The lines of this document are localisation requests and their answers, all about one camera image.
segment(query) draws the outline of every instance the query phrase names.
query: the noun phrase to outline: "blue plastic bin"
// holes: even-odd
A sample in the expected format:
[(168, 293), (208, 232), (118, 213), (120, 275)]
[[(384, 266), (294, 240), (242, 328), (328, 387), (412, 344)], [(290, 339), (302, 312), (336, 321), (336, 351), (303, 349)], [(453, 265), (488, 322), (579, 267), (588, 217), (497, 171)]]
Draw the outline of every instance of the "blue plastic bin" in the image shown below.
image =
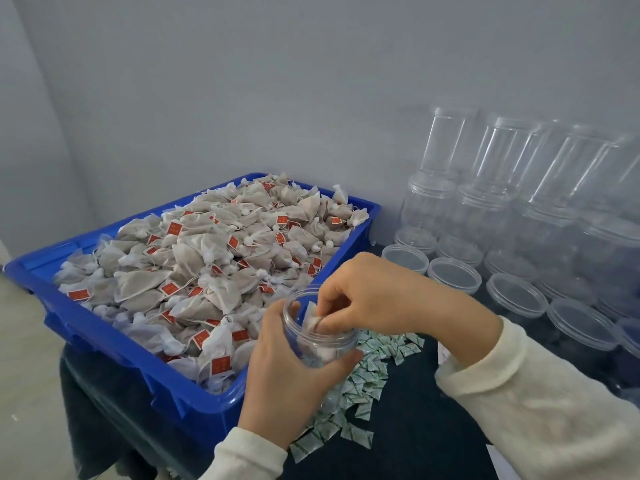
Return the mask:
[[(250, 173), (231, 182), (239, 185), (243, 178), (251, 181), (265, 175), (265, 173)], [(211, 188), (224, 187), (228, 183)], [(304, 189), (312, 187), (312, 185), (297, 183)], [(327, 195), (333, 194), (326, 189), (320, 189), (320, 192)], [(174, 205), (187, 205), (198, 194), (188, 195), (101, 229), (19, 257), (7, 264), (4, 272), (14, 282), (32, 291), (39, 298), (47, 313), (44, 318), (46, 326), (81, 351), (101, 351), (124, 367), (139, 370), (154, 396), (151, 405), (199, 443), (204, 446), (213, 446), (222, 441), (229, 430), (237, 425), (244, 398), (246, 370), (226, 393), (212, 395), (174, 371), (158, 357), (114, 329), (100, 317), (60, 293), (51, 282), (53, 275), (60, 270), (60, 265), (71, 253), (77, 249), (82, 249), (84, 253), (91, 253), (96, 248), (101, 234), (116, 236), (118, 229), (130, 220), (146, 217), (151, 213), (160, 215)], [(380, 211), (380, 206), (354, 197), (351, 197), (349, 202), (361, 209), (367, 209), (370, 218), (351, 232), (347, 241), (316, 276), (314, 283), (324, 282), (341, 263), (369, 248), (369, 229), (373, 218)]]

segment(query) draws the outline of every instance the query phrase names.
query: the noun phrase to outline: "beige tile floor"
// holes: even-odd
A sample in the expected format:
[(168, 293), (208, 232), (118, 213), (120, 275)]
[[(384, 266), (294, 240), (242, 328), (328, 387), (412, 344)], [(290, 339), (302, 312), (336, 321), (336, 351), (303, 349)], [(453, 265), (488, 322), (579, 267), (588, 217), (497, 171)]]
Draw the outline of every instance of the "beige tile floor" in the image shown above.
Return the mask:
[[(0, 465), (7, 480), (76, 478), (58, 357), (38, 299), (0, 273)], [(112, 470), (100, 480), (121, 479)]]

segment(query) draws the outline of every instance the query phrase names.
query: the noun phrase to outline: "open jar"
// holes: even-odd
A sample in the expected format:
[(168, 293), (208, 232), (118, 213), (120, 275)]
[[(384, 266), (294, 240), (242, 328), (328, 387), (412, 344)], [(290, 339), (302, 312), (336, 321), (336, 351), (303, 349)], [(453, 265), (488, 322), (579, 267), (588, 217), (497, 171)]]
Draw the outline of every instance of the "open jar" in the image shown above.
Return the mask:
[[(285, 301), (283, 318), (284, 332), (293, 352), (308, 367), (319, 368), (347, 354), (358, 343), (360, 331), (338, 335), (320, 335), (315, 332), (318, 322), (316, 304), (320, 285), (311, 285), (295, 291)], [(319, 410), (332, 414), (338, 411), (342, 397), (342, 383), (327, 393)]]

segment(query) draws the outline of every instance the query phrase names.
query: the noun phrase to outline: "white sleeve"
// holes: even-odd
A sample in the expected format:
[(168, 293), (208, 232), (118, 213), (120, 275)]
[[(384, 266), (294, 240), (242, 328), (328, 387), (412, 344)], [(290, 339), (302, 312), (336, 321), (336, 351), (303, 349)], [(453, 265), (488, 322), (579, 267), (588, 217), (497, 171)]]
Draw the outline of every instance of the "white sleeve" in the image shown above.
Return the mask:
[(503, 318), (495, 348), (438, 386), (466, 409), (523, 479), (640, 478), (640, 410)]
[(263, 437), (233, 428), (216, 446), (215, 458), (200, 480), (274, 480), (287, 452)]

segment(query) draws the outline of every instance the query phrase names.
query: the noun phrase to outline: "gray wall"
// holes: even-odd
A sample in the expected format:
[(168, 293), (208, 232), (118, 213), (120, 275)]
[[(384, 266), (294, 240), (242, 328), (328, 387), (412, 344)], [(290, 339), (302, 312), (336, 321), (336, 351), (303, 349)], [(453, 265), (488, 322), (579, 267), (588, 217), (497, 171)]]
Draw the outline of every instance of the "gray wall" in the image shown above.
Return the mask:
[(16, 257), (92, 226), (20, 18), (12, 0), (0, 0), (0, 240)]
[(636, 131), (638, 0), (15, 0), (103, 223), (250, 171), (385, 206), (452, 101)]

